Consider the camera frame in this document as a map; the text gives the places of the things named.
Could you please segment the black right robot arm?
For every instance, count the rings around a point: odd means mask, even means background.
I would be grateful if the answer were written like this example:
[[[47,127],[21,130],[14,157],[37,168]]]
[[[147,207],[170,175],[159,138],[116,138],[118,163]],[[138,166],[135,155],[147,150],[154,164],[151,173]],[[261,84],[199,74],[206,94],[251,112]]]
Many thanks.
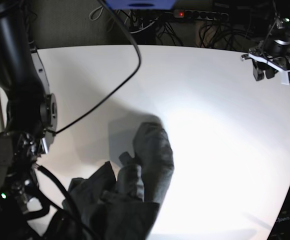
[[[37,53],[30,50],[22,1],[0,0],[0,87],[7,122],[0,133],[0,240],[38,240],[28,222],[48,214],[34,170],[53,143],[56,100]]]

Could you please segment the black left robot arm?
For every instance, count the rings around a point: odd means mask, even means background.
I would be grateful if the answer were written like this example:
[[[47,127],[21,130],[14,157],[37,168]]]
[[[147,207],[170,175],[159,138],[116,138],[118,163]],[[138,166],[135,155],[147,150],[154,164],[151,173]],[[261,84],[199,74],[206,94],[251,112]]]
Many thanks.
[[[256,81],[279,74],[281,84],[290,85],[290,0],[274,0],[272,6],[264,39],[241,58],[252,61]]]

